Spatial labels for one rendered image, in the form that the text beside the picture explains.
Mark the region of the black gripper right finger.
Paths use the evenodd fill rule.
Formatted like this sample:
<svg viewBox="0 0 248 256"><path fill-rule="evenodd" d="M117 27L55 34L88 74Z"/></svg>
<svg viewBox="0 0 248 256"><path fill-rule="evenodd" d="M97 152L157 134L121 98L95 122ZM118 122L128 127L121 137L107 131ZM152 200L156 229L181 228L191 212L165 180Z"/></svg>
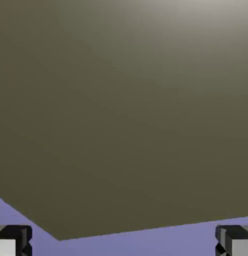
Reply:
<svg viewBox="0 0 248 256"><path fill-rule="evenodd" d="M217 225L215 256L248 256L248 225Z"/></svg>

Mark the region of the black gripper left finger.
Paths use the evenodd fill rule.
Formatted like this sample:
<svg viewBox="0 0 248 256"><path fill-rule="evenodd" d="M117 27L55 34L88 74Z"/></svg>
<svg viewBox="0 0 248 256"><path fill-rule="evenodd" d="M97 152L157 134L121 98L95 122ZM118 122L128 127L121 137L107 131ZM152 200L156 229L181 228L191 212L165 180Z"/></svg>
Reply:
<svg viewBox="0 0 248 256"><path fill-rule="evenodd" d="M0 225L0 256L33 256L30 225Z"/></svg>

